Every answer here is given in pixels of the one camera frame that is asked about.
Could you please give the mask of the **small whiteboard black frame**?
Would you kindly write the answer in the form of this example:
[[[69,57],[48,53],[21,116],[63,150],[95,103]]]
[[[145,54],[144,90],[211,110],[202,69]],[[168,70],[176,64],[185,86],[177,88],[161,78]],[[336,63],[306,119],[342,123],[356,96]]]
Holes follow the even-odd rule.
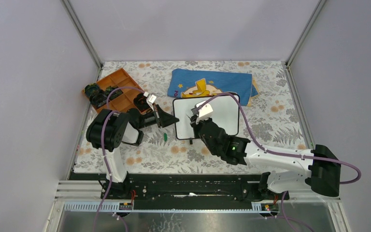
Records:
[[[178,140],[195,139],[194,131],[190,125],[192,109],[209,97],[184,98],[173,100],[173,114],[179,119],[175,123],[175,134]],[[228,135],[239,133],[240,110],[231,96],[220,96],[209,102],[214,112],[211,116],[214,123],[223,128]]]

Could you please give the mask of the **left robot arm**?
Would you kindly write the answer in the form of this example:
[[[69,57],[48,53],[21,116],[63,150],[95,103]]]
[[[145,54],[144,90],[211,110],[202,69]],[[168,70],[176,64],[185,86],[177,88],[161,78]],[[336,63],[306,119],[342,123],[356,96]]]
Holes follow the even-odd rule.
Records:
[[[104,198],[124,199],[135,195],[130,187],[128,170],[124,166],[119,146],[122,143],[139,146],[144,136],[141,129],[152,125],[165,128],[177,122],[178,118],[162,110],[159,105],[155,105],[146,114],[141,114],[136,108],[125,113],[101,110],[88,127],[86,140],[102,152],[106,166]]]

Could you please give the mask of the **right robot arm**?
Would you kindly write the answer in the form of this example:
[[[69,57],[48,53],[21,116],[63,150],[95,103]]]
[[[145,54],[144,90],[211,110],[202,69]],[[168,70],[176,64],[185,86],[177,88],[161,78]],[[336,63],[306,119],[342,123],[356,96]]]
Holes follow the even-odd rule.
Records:
[[[265,165],[283,169],[261,175],[258,193],[270,199],[276,193],[311,189],[313,192],[337,197],[340,193],[341,164],[325,145],[314,149],[294,150],[257,145],[247,138],[228,135],[211,118],[190,119],[196,138],[201,139],[209,152],[231,165]]]

